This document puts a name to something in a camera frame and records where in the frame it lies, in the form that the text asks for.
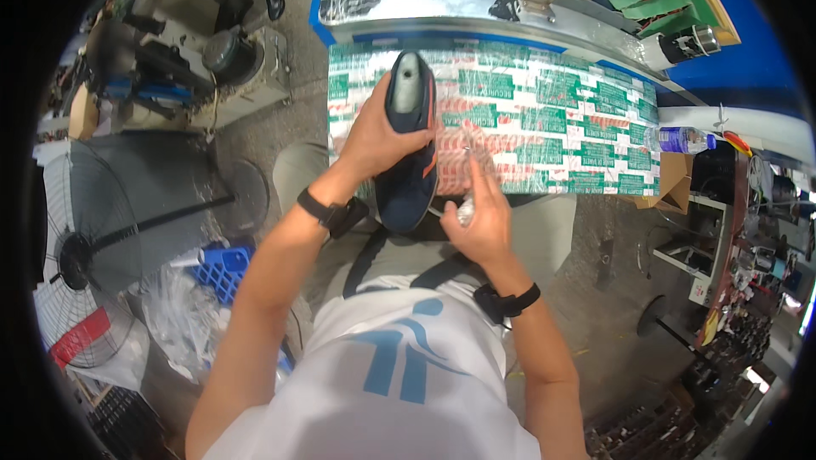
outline hand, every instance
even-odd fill
[[[439,223],[457,250],[488,271],[513,258],[510,205],[495,177],[486,175],[472,154],[469,164],[475,207],[473,219],[464,228],[456,217],[456,205],[448,201]]]
[[[390,82],[391,73],[385,73],[362,105],[340,153],[340,160],[361,181],[393,167],[434,138],[434,132],[427,129],[400,134],[391,128],[385,116],[385,93]]]

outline blue logo on shirt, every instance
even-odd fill
[[[415,315],[437,316],[442,312],[442,306],[443,303],[439,299],[425,299],[414,304],[413,312]],[[425,403],[425,386],[428,382],[429,364],[450,373],[469,375],[469,373],[454,370],[441,363],[441,361],[445,361],[445,358],[434,353],[431,346],[428,345],[428,336],[422,324],[409,317],[394,321],[393,324],[403,325],[411,330],[417,345],[427,352],[426,354],[414,349],[408,343],[405,344],[405,372],[402,374],[400,400],[414,404]],[[394,369],[397,366],[397,348],[402,342],[402,338],[403,334],[394,330],[366,331],[354,334],[349,338],[355,342],[370,343],[376,346],[374,357],[371,359],[371,366],[365,376],[363,391],[388,396],[388,389],[391,387]]]

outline plastic water bottle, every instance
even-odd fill
[[[643,146],[652,152],[699,154],[717,148],[717,139],[695,127],[650,127],[643,134]]]

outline white cloth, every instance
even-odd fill
[[[379,277],[327,302],[286,384],[205,459],[540,458],[507,407],[500,332],[473,288],[411,280]]]

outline table covered with tape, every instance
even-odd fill
[[[330,163],[403,45],[329,48]],[[418,49],[436,78],[437,195],[464,194],[467,150],[488,153],[507,194],[659,194],[655,88],[613,68],[503,42]],[[358,193],[373,194],[366,183]]]

